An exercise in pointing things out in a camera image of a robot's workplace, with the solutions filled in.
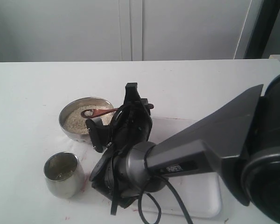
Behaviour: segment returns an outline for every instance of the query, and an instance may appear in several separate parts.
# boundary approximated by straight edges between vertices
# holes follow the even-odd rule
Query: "red stain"
[[[84,192],[90,175],[86,175],[81,191]]]

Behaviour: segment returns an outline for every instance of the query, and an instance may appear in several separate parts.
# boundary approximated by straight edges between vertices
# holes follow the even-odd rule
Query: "stainless steel cup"
[[[83,187],[84,171],[76,155],[61,152],[51,156],[43,167],[47,186],[59,198],[70,198]]]

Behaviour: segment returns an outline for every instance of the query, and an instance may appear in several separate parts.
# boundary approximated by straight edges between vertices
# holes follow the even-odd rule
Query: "white tray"
[[[195,121],[187,119],[153,118],[153,129],[149,140],[158,144],[194,123]],[[216,173],[173,177],[169,181],[181,196],[191,216],[210,218],[220,212],[221,197]],[[163,213],[183,215],[167,187],[152,195],[160,204]],[[138,208],[137,202],[133,203],[133,210]],[[157,212],[156,206],[147,196],[143,197],[142,209]]]

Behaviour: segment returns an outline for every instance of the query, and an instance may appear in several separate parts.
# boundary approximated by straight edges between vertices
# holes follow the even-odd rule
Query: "seeds in bowl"
[[[76,134],[87,134],[87,127],[85,124],[86,119],[81,117],[81,112],[84,110],[89,109],[101,109],[101,110],[107,110],[110,109],[110,107],[107,106],[97,106],[97,105],[89,105],[89,106],[82,106],[78,109],[74,110],[72,113],[69,114],[69,116],[66,118],[64,122],[64,129],[71,133]],[[103,125],[108,125],[111,122],[111,119],[113,117],[114,113],[105,114],[103,116],[100,116],[102,119]]]

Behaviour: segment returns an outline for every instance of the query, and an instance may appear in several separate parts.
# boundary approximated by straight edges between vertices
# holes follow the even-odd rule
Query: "stainless steel bowl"
[[[89,134],[77,134],[69,132],[64,128],[64,123],[67,117],[76,109],[82,106],[89,106],[89,105],[98,105],[98,106],[105,106],[108,109],[112,109],[113,105],[105,99],[98,98],[98,97],[85,97],[82,99],[77,99],[68,105],[66,105],[59,114],[59,124],[63,132],[71,139],[78,141],[78,142],[85,142],[91,144],[91,140]]]

